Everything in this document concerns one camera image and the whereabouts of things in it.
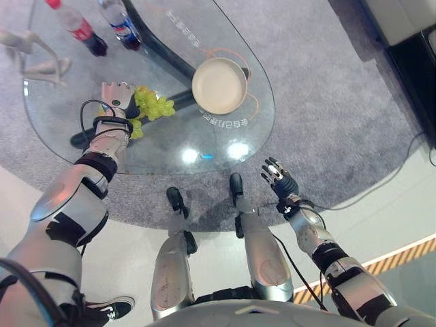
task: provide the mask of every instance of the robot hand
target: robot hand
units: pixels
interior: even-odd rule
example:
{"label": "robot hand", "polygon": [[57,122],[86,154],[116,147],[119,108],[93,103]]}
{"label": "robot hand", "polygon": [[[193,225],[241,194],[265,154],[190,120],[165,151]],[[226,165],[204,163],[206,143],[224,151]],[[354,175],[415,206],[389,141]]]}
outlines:
{"label": "robot hand", "polygon": [[277,194],[280,200],[286,199],[291,194],[298,195],[298,184],[291,177],[291,174],[276,159],[269,157],[265,159],[267,166],[263,165],[262,169],[268,173],[261,173],[261,176],[267,181],[271,189]]}

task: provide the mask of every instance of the gray rug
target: gray rug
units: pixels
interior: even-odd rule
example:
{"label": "gray rug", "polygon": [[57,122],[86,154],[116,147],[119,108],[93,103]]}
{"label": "gray rug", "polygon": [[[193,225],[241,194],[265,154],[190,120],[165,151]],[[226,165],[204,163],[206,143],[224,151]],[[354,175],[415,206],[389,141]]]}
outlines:
{"label": "gray rug", "polygon": [[[256,205],[275,200],[259,176],[263,159],[270,155],[285,162],[301,192],[323,206],[364,191],[402,162],[420,129],[358,1],[218,3],[258,56],[275,94],[276,121],[268,142],[232,168],[242,174]],[[3,26],[22,31],[30,9],[30,0],[2,1]],[[68,164],[32,130],[20,77],[4,51],[0,72],[0,164],[44,190]],[[112,219],[166,228],[171,209],[165,190],[174,185],[191,208],[194,231],[232,230],[230,173],[117,175],[105,202]],[[270,224],[282,222],[273,206],[263,208],[262,214]]]}

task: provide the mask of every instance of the white bowl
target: white bowl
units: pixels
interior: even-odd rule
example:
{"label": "white bowl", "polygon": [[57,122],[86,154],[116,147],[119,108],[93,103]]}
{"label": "white bowl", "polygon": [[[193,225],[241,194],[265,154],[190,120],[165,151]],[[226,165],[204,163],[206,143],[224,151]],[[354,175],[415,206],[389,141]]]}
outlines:
{"label": "white bowl", "polygon": [[203,62],[192,78],[197,104],[211,114],[228,114],[237,109],[247,94],[247,79],[237,63],[227,58]]}

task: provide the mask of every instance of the shoelace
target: shoelace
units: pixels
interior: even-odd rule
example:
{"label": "shoelace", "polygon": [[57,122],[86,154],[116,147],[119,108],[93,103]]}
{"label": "shoelace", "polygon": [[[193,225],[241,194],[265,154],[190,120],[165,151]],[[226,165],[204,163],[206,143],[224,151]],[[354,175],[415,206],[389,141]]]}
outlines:
{"label": "shoelace", "polygon": [[116,313],[115,313],[115,311],[111,311],[111,312],[109,312],[108,313],[108,317],[109,317],[109,320],[115,320],[116,319]]}

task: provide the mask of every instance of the oval glass table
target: oval glass table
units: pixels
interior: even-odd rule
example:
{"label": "oval glass table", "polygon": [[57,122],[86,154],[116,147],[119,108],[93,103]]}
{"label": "oval glass table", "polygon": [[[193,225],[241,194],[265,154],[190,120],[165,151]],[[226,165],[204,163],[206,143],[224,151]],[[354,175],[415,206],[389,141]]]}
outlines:
{"label": "oval glass table", "polygon": [[[72,145],[80,137],[79,108],[87,99],[101,99],[102,82],[146,85],[158,96],[174,100],[176,114],[142,122],[144,136],[127,149],[127,174],[186,174],[227,169],[258,151],[273,128],[273,92],[260,62],[214,1],[124,0],[142,38],[138,51],[127,50],[115,39],[98,12],[97,1],[72,5],[91,23],[108,45],[105,57],[94,57],[62,29],[55,13],[43,1],[33,6],[29,29],[59,57],[72,60],[62,77],[66,86],[23,80],[29,120],[42,140],[58,156],[75,162],[82,150]],[[193,99],[191,80],[205,60],[225,57],[242,67],[248,93],[240,107],[226,115],[205,112]],[[35,49],[26,65],[46,60]],[[90,129],[99,106],[84,111]]]}

